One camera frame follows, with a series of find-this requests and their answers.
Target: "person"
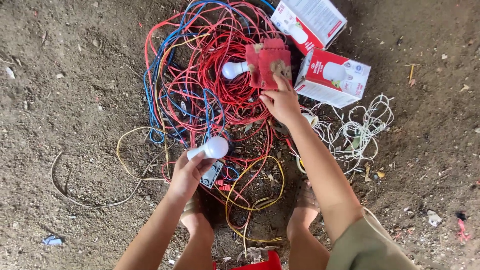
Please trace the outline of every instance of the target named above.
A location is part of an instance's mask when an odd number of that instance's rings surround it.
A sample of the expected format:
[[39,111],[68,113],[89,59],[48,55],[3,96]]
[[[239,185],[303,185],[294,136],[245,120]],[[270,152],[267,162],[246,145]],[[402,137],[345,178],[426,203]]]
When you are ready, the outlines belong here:
[[[377,230],[369,225],[336,160],[300,113],[297,93],[285,78],[274,76],[274,79],[278,91],[262,91],[260,99],[290,130],[307,172],[307,178],[299,180],[287,225],[289,268],[416,269],[387,239],[388,233],[378,223]],[[166,195],[130,243],[116,270],[157,269],[179,220],[187,227],[190,238],[173,269],[212,269],[214,232],[201,213],[195,192],[200,177],[214,162],[203,157],[201,152],[188,161],[186,151],[179,157]],[[332,253],[309,231],[320,210],[333,244]]]

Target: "red and white box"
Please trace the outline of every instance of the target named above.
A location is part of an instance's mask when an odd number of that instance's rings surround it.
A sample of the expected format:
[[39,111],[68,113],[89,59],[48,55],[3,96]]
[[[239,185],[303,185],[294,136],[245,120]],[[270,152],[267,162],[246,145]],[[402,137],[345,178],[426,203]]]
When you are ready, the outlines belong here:
[[314,48],[303,60],[297,93],[342,108],[362,98],[370,66]]
[[304,55],[328,48],[347,25],[329,0],[282,0],[270,20]]

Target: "hand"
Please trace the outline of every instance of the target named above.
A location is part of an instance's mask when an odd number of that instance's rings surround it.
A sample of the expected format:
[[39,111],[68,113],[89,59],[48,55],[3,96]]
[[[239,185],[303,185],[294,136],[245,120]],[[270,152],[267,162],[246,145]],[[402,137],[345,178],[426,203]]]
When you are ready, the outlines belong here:
[[278,92],[262,91],[260,99],[277,120],[289,127],[297,121],[299,116],[301,117],[297,92],[293,90],[284,76],[278,77],[274,74],[273,78],[278,85]]
[[187,203],[193,196],[200,182],[200,178],[216,161],[216,159],[203,159],[204,156],[205,153],[202,151],[189,161],[187,151],[185,151],[179,157],[177,163],[175,163],[172,181],[167,192],[172,198]]

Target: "red plastic stool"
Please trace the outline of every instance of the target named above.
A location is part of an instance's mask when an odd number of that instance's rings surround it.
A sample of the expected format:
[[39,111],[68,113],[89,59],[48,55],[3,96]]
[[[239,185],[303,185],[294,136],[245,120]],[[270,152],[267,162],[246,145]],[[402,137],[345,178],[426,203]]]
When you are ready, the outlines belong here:
[[231,270],[282,270],[282,264],[280,263],[278,254],[275,251],[269,250],[267,261],[240,266]]

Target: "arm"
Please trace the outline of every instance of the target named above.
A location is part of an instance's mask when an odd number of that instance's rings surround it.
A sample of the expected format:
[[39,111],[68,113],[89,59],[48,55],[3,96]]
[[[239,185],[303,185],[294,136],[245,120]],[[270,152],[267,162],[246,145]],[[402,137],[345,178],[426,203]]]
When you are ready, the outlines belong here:
[[140,229],[118,261],[115,270],[156,270],[172,238],[187,201],[197,189],[200,177],[214,160],[200,152],[190,161],[185,151],[175,164],[172,182],[147,223]]
[[362,218],[361,205],[334,157],[300,113],[297,93],[284,79],[274,76],[278,92],[264,91],[260,99],[292,134],[333,243]]

